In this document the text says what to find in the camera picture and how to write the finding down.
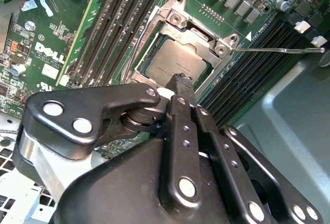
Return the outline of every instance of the ram slot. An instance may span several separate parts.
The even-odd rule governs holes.
[[[307,40],[285,22],[276,20],[252,47],[304,48]],[[285,66],[292,57],[281,53],[243,53],[234,67],[203,99],[218,127],[230,120]]]
[[[107,64],[109,57],[112,55],[113,49],[121,41],[122,34],[124,34],[127,26],[132,22],[132,17],[136,9],[140,6],[141,0],[128,0],[126,7],[122,9],[120,19],[116,20],[115,25],[109,27],[113,30],[112,33],[109,33],[110,36],[107,41],[103,44],[103,48],[106,48],[105,53],[102,53],[100,60],[98,61],[97,67],[93,70],[91,76],[89,77],[95,83],[100,77],[101,72],[104,70],[105,65]]]
[[[108,56],[109,63],[106,67],[103,68],[103,72],[107,72],[107,75],[103,76],[102,79],[100,79],[100,76],[98,80],[100,81],[100,85],[106,85],[110,81],[110,79],[113,77],[113,74],[117,70],[118,65],[122,61],[128,47],[131,45],[133,38],[138,33],[140,27],[143,24],[143,21],[148,14],[152,4],[155,0],[140,0],[139,3],[142,4],[141,7],[139,7],[139,10],[137,11],[137,15],[135,16],[135,19],[133,20],[132,24],[129,27],[129,30],[126,32],[126,34],[120,38],[121,43],[119,44],[118,48],[112,50],[111,54]]]
[[[86,75],[95,61],[95,52],[101,46],[105,27],[108,26],[110,20],[114,18],[114,10],[118,7],[121,0],[105,0],[102,4],[101,11],[94,23],[93,29],[84,43],[81,53],[78,57],[77,68],[75,73]]]

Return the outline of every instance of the black plastic bracket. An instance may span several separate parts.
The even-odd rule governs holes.
[[[122,126],[122,113],[159,102],[157,91],[144,83],[44,92],[28,98],[22,124],[33,139],[53,151],[82,159],[95,146],[136,136]],[[60,105],[63,112],[47,114],[44,106],[49,103]],[[82,133],[75,129],[73,122],[78,119],[87,120],[91,130]]]
[[[232,141],[262,204],[278,222],[322,223],[316,208],[236,128],[226,125],[221,133]],[[297,208],[302,210],[300,217],[294,211]],[[316,219],[307,209],[315,213]]]
[[[191,216],[201,205],[201,174],[196,125],[189,102],[171,97],[160,178],[160,201],[175,218]]]
[[[276,223],[261,203],[231,140],[218,132],[205,109],[197,106],[194,115],[200,151],[210,156],[231,220],[234,223]]]

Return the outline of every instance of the metal lever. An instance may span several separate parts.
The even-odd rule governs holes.
[[[324,53],[325,48],[305,48],[305,49],[287,49],[287,48],[231,48],[231,51],[251,52],[265,51],[270,53],[287,53],[287,54],[305,54],[305,53]]]

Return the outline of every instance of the silver metal plate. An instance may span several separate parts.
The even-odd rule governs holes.
[[[166,40],[146,69],[146,75],[165,86],[175,73],[185,73],[195,82],[205,68],[206,63],[193,50]]]

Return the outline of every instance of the screw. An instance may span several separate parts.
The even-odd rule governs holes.
[[[185,101],[185,99],[183,99],[183,98],[178,98],[177,99],[182,105],[185,105],[186,104],[186,101]]]
[[[249,209],[251,211],[251,214],[253,217],[259,221],[263,221],[265,219],[265,215],[263,214],[262,209],[258,204],[255,202],[250,202],[249,203]]]
[[[295,214],[301,219],[304,220],[306,219],[305,213],[304,211],[297,205],[293,206],[293,211],[295,212]]]
[[[193,197],[196,194],[195,185],[190,179],[181,178],[179,180],[179,188],[186,197]]]
[[[184,125],[184,131],[185,132],[189,132],[190,131],[190,128],[188,126]]]
[[[80,133],[89,133],[92,130],[92,123],[85,118],[78,118],[73,121],[73,128]]]
[[[204,108],[201,108],[201,113],[202,113],[203,115],[207,115],[207,111],[206,111]]]
[[[318,215],[316,214],[316,212],[310,207],[310,206],[307,206],[306,208],[307,210],[307,213],[309,214],[309,216],[314,219],[314,220],[318,220]]]
[[[24,24],[24,27],[26,30],[28,31],[35,31],[36,30],[36,25],[34,22],[32,21],[27,21],[25,24]]]
[[[234,129],[232,129],[232,128],[229,128],[229,132],[230,132],[232,135],[237,135],[236,130],[234,130]]]
[[[147,92],[149,95],[153,96],[153,97],[156,96],[155,90],[153,90],[153,89],[147,89],[146,92]]]
[[[46,103],[42,109],[50,116],[59,116],[63,113],[63,107],[54,102]]]
[[[184,146],[185,147],[190,147],[190,142],[188,140],[184,140]]]

